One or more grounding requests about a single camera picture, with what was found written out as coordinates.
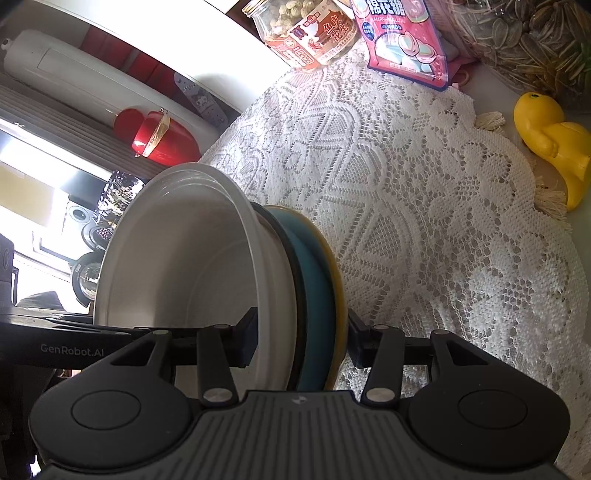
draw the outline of yellow rubber duck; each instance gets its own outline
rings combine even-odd
[[[582,125],[565,122],[560,105],[541,93],[523,94],[515,104],[513,119],[528,148],[564,178],[566,208],[573,210],[591,182],[591,134]]]

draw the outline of lace doily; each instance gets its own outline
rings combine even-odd
[[[250,199],[295,208],[337,256],[349,306],[409,336],[452,330],[568,405],[558,464],[591,458],[587,284],[564,229],[534,209],[534,176],[506,138],[474,129],[472,100],[366,68],[365,45],[289,72],[203,156]],[[338,387],[367,371],[345,360]],[[406,370],[404,391],[424,382]]]

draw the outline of teal bowl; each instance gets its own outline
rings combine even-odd
[[[335,297],[330,280],[302,239],[294,233],[293,220],[283,211],[269,209],[284,228],[300,263],[307,300],[306,352],[299,391],[322,390],[329,374],[335,345]]]

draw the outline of screw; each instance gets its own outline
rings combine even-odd
[[[232,392],[227,388],[210,388],[203,394],[203,398],[211,403],[223,403],[232,398]]]
[[[396,398],[396,393],[389,388],[376,387],[368,390],[365,397],[376,403],[386,403]]]

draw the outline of white air conditioner unit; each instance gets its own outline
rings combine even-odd
[[[133,77],[61,40],[24,30],[5,40],[4,70],[10,76],[113,127],[126,108],[141,112],[168,110],[194,136],[202,154],[219,134],[185,107]]]

